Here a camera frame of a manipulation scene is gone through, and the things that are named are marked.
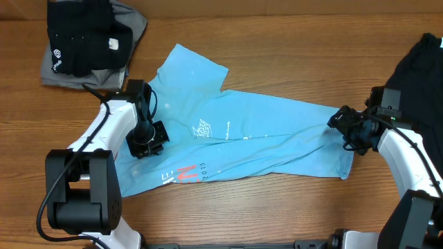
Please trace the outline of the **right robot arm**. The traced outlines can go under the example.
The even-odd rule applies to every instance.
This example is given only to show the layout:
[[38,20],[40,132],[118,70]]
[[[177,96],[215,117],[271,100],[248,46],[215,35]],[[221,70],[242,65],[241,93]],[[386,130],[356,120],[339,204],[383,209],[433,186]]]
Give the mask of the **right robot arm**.
[[383,157],[401,200],[380,232],[337,230],[322,248],[442,247],[442,178],[400,100],[399,90],[376,86],[364,111],[343,106],[329,119],[344,150],[362,156],[372,149]]

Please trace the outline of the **light blue t-shirt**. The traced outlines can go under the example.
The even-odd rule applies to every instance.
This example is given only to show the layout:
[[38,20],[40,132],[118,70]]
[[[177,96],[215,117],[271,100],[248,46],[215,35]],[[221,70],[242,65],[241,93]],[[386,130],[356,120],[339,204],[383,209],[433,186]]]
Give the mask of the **light blue t-shirt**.
[[157,156],[134,158],[127,145],[116,169],[123,196],[170,183],[231,181],[270,173],[346,179],[354,155],[327,121],[336,108],[223,90],[228,69],[176,45],[150,86],[155,120],[169,140]]

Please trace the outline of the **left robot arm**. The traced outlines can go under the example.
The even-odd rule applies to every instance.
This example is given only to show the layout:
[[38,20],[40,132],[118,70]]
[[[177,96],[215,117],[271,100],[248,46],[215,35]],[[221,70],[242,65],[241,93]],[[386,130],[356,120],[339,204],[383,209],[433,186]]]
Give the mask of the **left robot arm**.
[[144,80],[129,80],[121,92],[101,95],[100,111],[82,136],[66,149],[49,151],[45,160],[46,196],[36,229],[52,242],[87,240],[98,248],[146,248],[143,235],[122,216],[123,201],[115,159],[127,144],[137,159],[158,156],[169,137],[153,121],[156,93]]

